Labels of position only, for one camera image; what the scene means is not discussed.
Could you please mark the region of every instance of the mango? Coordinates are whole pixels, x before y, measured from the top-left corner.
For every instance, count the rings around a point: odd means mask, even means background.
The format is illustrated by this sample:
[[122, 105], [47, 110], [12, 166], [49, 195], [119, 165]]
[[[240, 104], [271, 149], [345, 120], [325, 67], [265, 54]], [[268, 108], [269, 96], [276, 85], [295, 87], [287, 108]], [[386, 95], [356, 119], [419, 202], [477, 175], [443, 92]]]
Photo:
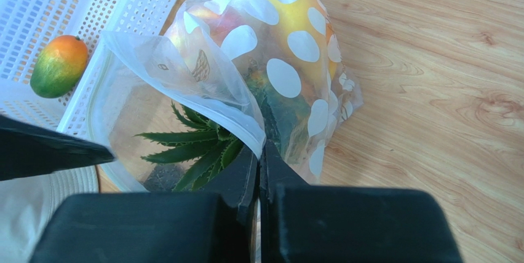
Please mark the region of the mango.
[[30, 80], [31, 88], [43, 98], [67, 94], [82, 77], [87, 57], [87, 46], [79, 37], [56, 37], [38, 55]]
[[[331, 24], [327, 23], [325, 35], [318, 32], [311, 25], [311, 22], [308, 18], [309, 8], [317, 9], [325, 18], [327, 18], [327, 13], [322, 8], [317, 0], [296, 0], [290, 4], [283, 4], [279, 0], [268, 0], [273, 4], [279, 13], [279, 23], [272, 27], [272, 32], [275, 37], [278, 37], [278, 43], [280, 48], [284, 51], [286, 57], [288, 57], [288, 62], [293, 65], [296, 70], [301, 73], [309, 82], [315, 83], [323, 77], [323, 64], [327, 58], [327, 44], [333, 30]], [[287, 38], [290, 33], [294, 31], [307, 31], [313, 36], [316, 43], [319, 45], [321, 57], [324, 59], [319, 59], [316, 62], [308, 62], [300, 60], [295, 57], [293, 52], [288, 46]], [[326, 67], [329, 70], [331, 78], [335, 75], [335, 71], [338, 64], [332, 61], [328, 61]]]

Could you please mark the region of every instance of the wooden table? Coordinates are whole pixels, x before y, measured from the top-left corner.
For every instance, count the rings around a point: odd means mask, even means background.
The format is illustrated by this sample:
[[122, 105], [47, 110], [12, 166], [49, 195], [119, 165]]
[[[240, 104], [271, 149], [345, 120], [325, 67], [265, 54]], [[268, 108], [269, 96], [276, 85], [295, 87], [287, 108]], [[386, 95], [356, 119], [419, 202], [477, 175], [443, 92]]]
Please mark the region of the wooden table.
[[466, 262], [524, 262], [524, 0], [322, 1], [365, 101], [322, 181], [426, 190]]

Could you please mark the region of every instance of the black pointed object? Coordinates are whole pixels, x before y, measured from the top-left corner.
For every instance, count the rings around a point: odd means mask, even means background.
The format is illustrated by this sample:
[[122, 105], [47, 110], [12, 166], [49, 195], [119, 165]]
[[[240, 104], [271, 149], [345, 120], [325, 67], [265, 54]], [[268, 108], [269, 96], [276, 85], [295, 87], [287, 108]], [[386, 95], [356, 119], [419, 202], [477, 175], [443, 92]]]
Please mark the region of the black pointed object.
[[0, 181], [112, 162], [104, 146], [0, 115]]

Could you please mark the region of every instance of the wooden surface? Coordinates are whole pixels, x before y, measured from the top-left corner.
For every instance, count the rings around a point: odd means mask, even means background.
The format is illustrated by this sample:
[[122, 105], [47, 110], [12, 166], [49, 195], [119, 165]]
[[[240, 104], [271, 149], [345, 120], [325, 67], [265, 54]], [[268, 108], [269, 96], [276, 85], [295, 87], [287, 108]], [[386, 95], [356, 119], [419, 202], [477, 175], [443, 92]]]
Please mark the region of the wooden surface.
[[426, 190], [466, 262], [524, 262], [524, 0], [322, 1], [365, 101], [322, 181]]

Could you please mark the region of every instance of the white hat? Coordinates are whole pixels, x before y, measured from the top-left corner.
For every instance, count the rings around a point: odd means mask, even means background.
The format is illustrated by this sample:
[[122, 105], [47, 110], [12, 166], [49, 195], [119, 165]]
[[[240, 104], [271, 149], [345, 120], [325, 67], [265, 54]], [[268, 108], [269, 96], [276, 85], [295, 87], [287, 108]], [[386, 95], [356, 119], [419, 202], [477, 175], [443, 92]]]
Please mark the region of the white hat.
[[61, 202], [84, 192], [98, 192], [95, 167], [1, 181], [0, 262], [28, 262]]

